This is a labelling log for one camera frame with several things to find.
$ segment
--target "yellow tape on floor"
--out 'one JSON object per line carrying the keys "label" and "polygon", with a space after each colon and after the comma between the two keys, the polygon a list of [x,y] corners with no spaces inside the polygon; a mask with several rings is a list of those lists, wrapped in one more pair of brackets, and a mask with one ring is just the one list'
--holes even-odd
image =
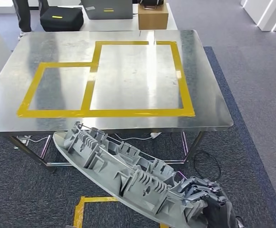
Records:
{"label": "yellow tape on floor", "polygon": [[[84,205],[85,203],[95,203],[95,202],[116,202],[118,201],[115,197],[85,197],[82,196],[78,205],[76,206],[74,211],[73,225],[76,228],[82,228]],[[166,225],[160,224],[160,228],[169,228]]]}

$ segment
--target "metal table top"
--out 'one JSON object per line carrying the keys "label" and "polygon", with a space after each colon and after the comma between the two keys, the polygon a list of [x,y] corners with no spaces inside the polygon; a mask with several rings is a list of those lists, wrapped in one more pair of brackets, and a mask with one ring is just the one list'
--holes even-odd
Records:
{"label": "metal table top", "polygon": [[[173,44],[183,71],[176,66]],[[185,89],[180,85],[181,71],[187,96],[181,92]],[[191,101],[195,116],[165,116],[160,110],[156,116],[157,109],[184,109],[184,101]],[[76,111],[84,106],[95,116]],[[123,115],[124,109],[129,112]],[[31,33],[0,73],[1,135],[52,133],[75,121],[109,133],[218,131],[233,125],[193,30]]]}

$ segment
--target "yellow tape square outline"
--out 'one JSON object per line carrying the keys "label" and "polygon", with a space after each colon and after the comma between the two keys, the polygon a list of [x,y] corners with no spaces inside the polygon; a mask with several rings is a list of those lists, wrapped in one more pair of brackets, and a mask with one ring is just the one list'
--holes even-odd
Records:
{"label": "yellow tape square outline", "polygon": [[[45,63],[41,62],[28,91],[17,110],[18,117],[67,118],[67,117],[151,117],[151,116],[195,116],[184,69],[175,41],[157,41],[157,45],[169,45],[173,57],[176,77],[183,108],[178,109],[102,109],[90,110],[96,73],[103,45],[148,45],[148,41],[96,41],[92,62]],[[46,68],[90,67],[88,82],[79,110],[29,110],[34,93]]]}
{"label": "yellow tape square outline", "polygon": [[[82,228],[83,224],[84,205],[85,203],[93,202],[117,202],[115,197],[85,197],[82,196],[80,201],[76,206],[74,210],[73,227]],[[164,224],[160,224],[160,228],[169,228]]]}

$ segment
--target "cardboard box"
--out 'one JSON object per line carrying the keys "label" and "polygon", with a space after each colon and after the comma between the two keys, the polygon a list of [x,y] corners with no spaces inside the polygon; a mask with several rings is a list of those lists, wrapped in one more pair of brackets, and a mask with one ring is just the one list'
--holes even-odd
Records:
{"label": "cardboard box", "polygon": [[139,30],[144,29],[166,29],[169,11],[164,3],[156,9],[144,9],[143,4],[138,6]]}

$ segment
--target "person's leg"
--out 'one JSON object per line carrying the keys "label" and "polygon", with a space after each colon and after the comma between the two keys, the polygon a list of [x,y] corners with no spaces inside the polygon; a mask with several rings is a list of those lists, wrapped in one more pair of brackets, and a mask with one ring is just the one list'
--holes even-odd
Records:
{"label": "person's leg", "polygon": [[46,10],[49,8],[47,0],[39,0],[39,16],[42,17]]}
{"label": "person's leg", "polygon": [[30,10],[28,0],[12,0],[18,19],[18,26],[22,32],[31,32]]}

